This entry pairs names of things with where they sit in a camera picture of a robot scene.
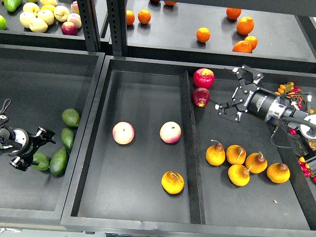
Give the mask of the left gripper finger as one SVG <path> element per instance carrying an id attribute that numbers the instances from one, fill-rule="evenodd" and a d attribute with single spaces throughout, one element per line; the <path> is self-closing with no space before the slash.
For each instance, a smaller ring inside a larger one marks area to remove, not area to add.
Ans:
<path id="1" fill-rule="evenodd" d="M 34 147 L 38 150 L 47 143 L 56 144 L 54 136 L 55 132 L 39 126 L 36 135 L 33 137 Z"/>
<path id="2" fill-rule="evenodd" d="M 28 157 L 15 157 L 13 158 L 9 164 L 14 167 L 15 169 L 26 171 L 30 166 L 35 165 L 38 166 L 39 163 L 37 161 L 34 161 L 33 156 Z"/>

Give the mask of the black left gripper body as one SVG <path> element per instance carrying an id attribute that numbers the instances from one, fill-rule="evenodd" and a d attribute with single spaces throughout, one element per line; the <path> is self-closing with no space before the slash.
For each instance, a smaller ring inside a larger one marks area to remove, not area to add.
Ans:
<path id="1" fill-rule="evenodd" d="M 21 148 L 16 149 L 13 154 L 22 159 L 32 160 L 35 151 L 33 150 L 33 140 L 28 132 L 23 129 L 16 128 L 13 130 L 15 139 L 14 141 L 21 144 Z"/>

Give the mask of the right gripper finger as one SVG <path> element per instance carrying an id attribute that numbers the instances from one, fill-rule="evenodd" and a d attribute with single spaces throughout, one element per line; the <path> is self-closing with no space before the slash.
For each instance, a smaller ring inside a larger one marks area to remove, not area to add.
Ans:
<path id="1" fill-rule="evenodd" d="M 232 95 L 256 95 L 264 74 L 248 65 L 224 68 L 223 89 Z"/>
<path id="2" fill-rule="evenodd" d="M 233 122 L 240 122 L 243 111 L 238 110 L 238 105 L 244 102 L 243 98 L 232 97 L 225 103 L 220 103 L 215 99 L 210 99 L 210 102 L 214 105 L 217 115 L 222 119 L 227 119 Z"/>

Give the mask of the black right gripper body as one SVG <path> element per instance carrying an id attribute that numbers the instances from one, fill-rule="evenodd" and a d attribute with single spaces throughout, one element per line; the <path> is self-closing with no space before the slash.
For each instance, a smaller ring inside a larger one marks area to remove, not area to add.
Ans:
<path id="1" fill-rule="evenodd" d="M 242 113 L 248 113 L 265 122 L 271 118 L 280 119 L 287 106 L 281 103 L 281 97 L 256 85 L 248 85 L 248 89 L 241 86 L 236 88 L 236 121 L 240 121 Z"/>

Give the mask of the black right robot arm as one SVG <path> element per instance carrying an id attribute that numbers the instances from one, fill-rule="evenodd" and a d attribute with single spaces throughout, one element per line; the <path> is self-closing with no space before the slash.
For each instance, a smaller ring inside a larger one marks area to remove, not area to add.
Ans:
<path id="1" fill-rule="evenodd" d="M 312 95 L 308 92 L 278 95 L 264 88 L 263 78 L 262 72 L 247 65 L 233 68 L 230 73 L 217 73 L 212 88 L 227 85 L 232 93 L 228 102 L 215 100 L 218 116 L 240 122 L 243 114 L 249 114 L 275 127 L 297 129 L 306 142 L 315 141 L 316 116 L 309 112 Z"/>

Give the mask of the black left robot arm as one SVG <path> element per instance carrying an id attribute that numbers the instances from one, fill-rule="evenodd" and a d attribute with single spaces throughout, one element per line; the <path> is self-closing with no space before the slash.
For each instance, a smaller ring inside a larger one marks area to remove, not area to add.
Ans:
<path id="1" fill-rule="evenodd" d="M 5 99 L 0 109 L 0 149 L 4 153 L 15 156 L 9 163 L 15 169 L 26 171 L 32 165 L 38 165 L 34 161 L 34 154 L 41 146 L 53 143 L 55 132 L 38 127 L 36 134 L 31 134 L 21 128 L 10 128 L 6 125 L 9 117 L 5 114 L 10 99 Z"/>

